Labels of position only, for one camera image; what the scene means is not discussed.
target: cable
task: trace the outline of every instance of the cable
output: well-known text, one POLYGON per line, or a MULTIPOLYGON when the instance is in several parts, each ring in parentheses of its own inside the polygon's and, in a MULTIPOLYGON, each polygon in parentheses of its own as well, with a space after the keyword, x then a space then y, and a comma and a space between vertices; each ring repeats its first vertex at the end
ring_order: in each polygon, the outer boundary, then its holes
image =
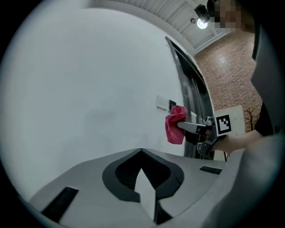
POLYGON ((227 161, 226 153, 224 152, 224 160, 227 161))

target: ceiling light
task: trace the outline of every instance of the ceiling light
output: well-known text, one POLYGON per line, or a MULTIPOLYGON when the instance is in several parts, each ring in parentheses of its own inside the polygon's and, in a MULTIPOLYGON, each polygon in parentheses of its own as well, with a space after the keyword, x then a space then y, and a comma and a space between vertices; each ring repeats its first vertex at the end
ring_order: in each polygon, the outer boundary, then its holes
POLYGON ((197 20, 197 25, 200 29, 205 29, 208 26, 208 23, 203 23, 201 19, 197 20))

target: light fixture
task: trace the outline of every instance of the light fixture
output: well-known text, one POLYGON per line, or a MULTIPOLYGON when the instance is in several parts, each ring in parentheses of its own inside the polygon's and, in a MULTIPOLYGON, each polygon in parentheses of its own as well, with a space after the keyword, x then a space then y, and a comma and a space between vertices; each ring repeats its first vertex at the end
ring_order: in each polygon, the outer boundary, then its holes
POLYGON ((192 19, 191 19, 191 23, 192 23, 192 24, 196 24, 196 19, 195 19, 195 18, 192 18, 192 19))
POLYGON ((197 20, 197 25, 200 29, 205 29, 208 26, 208 23, 203 23, 201 19, 197 20))

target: pink cloth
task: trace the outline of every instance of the pink cloth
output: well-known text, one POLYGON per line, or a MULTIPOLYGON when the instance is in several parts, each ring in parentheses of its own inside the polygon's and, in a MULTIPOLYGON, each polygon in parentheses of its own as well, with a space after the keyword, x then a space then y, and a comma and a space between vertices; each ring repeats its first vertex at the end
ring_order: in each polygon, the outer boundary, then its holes
POLYGON ((187 109, 182 106, 173 106, 165 118, 165 131, 168 142, 172 144, 182 144, 185 130, 177 127, 177 122, 186 121, 187 109))

